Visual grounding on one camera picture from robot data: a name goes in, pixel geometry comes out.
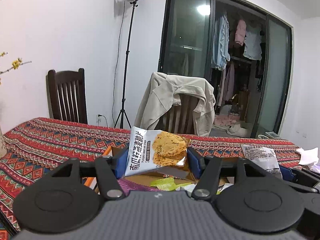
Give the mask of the white hanging garment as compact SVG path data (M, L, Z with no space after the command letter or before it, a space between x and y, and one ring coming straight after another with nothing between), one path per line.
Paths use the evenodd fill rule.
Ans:
M262 59L260 31L261 26L259 25L256 27L252 27L251 25L246 26L243 56L250 60L260 61Z

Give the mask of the pink hanging garment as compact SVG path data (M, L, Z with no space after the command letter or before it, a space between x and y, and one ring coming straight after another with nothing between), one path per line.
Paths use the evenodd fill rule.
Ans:
M237 45L242 46L244 44L245 37L246 37L246 22L243 19L240 19L236 27L234 41Z

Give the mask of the orange cardboard box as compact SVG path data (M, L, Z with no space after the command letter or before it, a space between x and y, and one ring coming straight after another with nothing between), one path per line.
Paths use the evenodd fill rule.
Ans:
M126 179L126 180L132 181L134 183L148 186L148 187L151 187L150 183L154 180L169 178L169 177L174 178L174 181L176 184L182 184L182 183L187 183L187 182L190 182L192 184L196 184L197 183L196 181L198 181L198 180L194 178L191 171L188 171L187 173L188 174L185 178L174 178L171 175L162 174L162 173L158 173L158 172L150 172L147 174L139 174L139 175L135 175L135 176L123 177L121 179ZM234 182L234 177L221 178L220 183L219 183L219 187L217 190L217 194L220 194L221 191L232 186L233 182ZM152 188L155 189L154 191L159 191L159 189L157 189L156 187L152 187Z

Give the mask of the white floral ceramic vase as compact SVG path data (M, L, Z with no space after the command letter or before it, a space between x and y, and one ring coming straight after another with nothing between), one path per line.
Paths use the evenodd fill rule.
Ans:
M7 154L7 147L5 145L2 130L0 128L0 158L3 158Z

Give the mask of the chair with beige jacket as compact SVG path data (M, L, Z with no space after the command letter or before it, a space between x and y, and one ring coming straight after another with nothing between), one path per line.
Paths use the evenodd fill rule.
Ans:
M160 117L156 129L176 134L195 134L193 110L199 99L193 96L180 94L181 105L172 106Z

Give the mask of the yellow flower branches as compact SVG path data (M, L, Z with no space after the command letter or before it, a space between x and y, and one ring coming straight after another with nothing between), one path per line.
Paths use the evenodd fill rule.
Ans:
M3 80L2 80L3 75L5 75L13 70L18 70L21 66L31 64L31 63L32 63L32 61L23 61L23 59L21 57L18 57L11 62L11 65L9 67L6 67L4 69L1 68L1 72L0 72L1 84L3 82Z

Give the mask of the silver white snack packet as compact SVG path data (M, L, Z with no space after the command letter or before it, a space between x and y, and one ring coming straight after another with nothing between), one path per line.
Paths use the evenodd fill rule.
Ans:
M241 148L246 159L249 159L275 177L283 178L273 149L246 144L242 144Z

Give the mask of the patterned red tablecloth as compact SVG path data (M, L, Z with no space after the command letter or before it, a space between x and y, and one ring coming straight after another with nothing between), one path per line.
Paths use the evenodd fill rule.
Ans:
M191 146L203 156L241 157L242 144L272 148L285 172L284 178L308 187L319 185L319 177L299 165L298 146L290 141L190 134L185 137L191 139ZM9 227L18 230L12 204L23 189L69 158L93 161L108 147L126 147L130 131L39 117L19 124L5 133L3 139L7 153L1 157L1 215L6 217Z

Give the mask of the pumpkin crisp snack packet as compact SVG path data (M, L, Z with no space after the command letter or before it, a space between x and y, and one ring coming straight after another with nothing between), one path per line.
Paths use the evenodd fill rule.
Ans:
M187 166L190 139L161 130L132 127L124 176Z

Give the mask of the studio light on stand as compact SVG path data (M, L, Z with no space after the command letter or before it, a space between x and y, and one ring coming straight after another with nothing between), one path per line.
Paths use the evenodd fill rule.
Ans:
M129 61L129 53L130 53L130 42L131 42L131 34L132 34L132 25L133 25L133 19L135 14L135 9L138 6L137 2L139 0L125 0L125 2L132 5L132 12L131 12L131 18L130 18L130 25L129 25L129 33L127 38L127 46L126 46L126 52L125 52L125 65L124 65L124 77L123 77L123 88L122 88L122 96L121 96L121 109L119 111L118 117L116 119L116 122L114 124L114 127L119 124L119 128L124 128L124 121L127 121L127 124L129 125L129 128L131 128L131 124L129 121L129 118L127 116L127 113L125 111L125 93L126 93L126 78L127 78L127 65Z

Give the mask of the light blue hanging shirt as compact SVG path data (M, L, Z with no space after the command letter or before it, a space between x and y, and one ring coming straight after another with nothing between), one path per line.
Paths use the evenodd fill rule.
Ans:
M229 22L227 12L223 11L216 16L213 35L213 67L219 70L226 68L227 62L230 61L228 53L229 48Z

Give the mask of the green white snack packet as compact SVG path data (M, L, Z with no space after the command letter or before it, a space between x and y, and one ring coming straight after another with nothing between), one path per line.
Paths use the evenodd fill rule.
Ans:
M151 187L156 187L159 190L162 191L188 191L192 192L193 189L195 189L196 184L192 184L190 182L182 183L182 184L176 184L174 181L174 178L163 178L163 179L157 179L150 183Z

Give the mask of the dark wooden chair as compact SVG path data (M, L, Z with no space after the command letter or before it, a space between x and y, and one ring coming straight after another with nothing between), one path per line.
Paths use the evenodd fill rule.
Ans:
M48 89L54 119L87 124L85 70L49 70Z

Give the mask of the pink snack packet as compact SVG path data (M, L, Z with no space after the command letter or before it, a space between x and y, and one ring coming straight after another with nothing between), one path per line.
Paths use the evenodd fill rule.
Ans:
M154 191L155 189L152 187L140 185L137 183L134 183L132 181L126 180L126 179L119 179L118 184L120 185L121 189L124 191L125 195L127 196L131 191Z

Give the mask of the dark framed glass door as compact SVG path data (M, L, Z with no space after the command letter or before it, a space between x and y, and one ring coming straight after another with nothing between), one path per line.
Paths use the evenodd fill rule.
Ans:
M216 16L227 12L230 61L213 67ZM235 43L240 19L261 26L260 61ZM237 137L277 137L283 120L292 63L292 28L241 0L166 0L158 70L202 77L214 88L217 128Z

